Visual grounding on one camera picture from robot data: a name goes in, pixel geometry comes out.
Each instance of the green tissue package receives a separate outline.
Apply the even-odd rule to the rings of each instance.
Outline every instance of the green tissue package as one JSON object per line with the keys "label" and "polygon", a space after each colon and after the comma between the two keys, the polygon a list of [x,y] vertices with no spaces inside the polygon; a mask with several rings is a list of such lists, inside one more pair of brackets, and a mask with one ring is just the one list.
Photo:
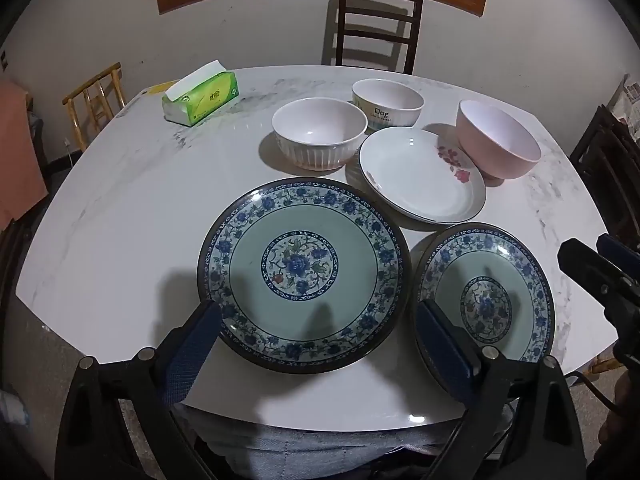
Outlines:
{"label": "green tissue package", "polygon": [[238,82],[219,61],[212,61],[180,79],[162,96],[164,118],[193,126],[214,110],[238,97]]}

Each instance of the floor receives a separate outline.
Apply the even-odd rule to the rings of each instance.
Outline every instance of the floor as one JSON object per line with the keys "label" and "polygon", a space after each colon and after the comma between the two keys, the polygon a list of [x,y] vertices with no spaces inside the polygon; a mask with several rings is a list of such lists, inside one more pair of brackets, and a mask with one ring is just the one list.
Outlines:
{"label": "floor", "polygon": [[[66,172],[53,176],[54,192],[65,176]],[[36,225],[43,214],[36,219]],[[20,266],[26,249],[18,263]],[[53,478],[60,417],[82,354],[45,326],[15,294],[12,294],[8,305],[2,344],[2,389],[17,394],[30,416],[28,426],[14,426],[15,434],[27,452]],[[607,372],[596,381],[596,386],[612,399],[614,384],[621,374],[621,370]],[[598,430],[607,410],[583,385],[572,388],[572,397],[580,421],[585,455],[590,460],[598,448]],[[130,413],[130,407],[125,406],[125,411]],[[139,437],[140,429],[135,429],[133,416],[127,417],[127,424],[146,471],[155,478],[162,478],[150,451]]]}

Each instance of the pink bowl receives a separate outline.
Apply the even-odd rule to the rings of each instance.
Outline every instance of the pink bowl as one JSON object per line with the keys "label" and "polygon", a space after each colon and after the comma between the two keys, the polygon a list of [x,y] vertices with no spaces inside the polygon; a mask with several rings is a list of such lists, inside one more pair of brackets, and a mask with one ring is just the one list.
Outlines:
{"label": "pink bowl", "polygon": [[518,178],[533,168],[542,152],[516,119],[478,101],[460,101],[456,133],[476,166],[497,178]]}

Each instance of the wall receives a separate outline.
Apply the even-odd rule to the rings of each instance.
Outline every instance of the wall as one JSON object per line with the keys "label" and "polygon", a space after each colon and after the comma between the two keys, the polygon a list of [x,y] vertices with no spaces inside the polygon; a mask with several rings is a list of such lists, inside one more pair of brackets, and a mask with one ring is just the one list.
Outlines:
{"label": "wall", "polygon": [[[215,58],[319,64],[328,3],[207,0],[159,16],[156,0],[32,0],[4,43],[6,76],[33,94],[51,160],[73,142],[62,98],[111,63],[129,98]],[[640,77],[640,50],[607,0],[488,0],[482,18],[425,0],[414,73],[532,112],[566,152],[625,72]]]}

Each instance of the white plate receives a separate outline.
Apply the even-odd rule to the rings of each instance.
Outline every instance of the white plate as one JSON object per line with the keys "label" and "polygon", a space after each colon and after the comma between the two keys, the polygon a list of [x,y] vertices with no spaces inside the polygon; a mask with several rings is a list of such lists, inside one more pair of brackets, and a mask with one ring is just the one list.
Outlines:
{"label": "white plate", "polygon": [[411,218],[457,224],[476,216],[486,199],[478,168],[462,150],[420,128],[384,128],[360,149],[365,178],[393,208]]}

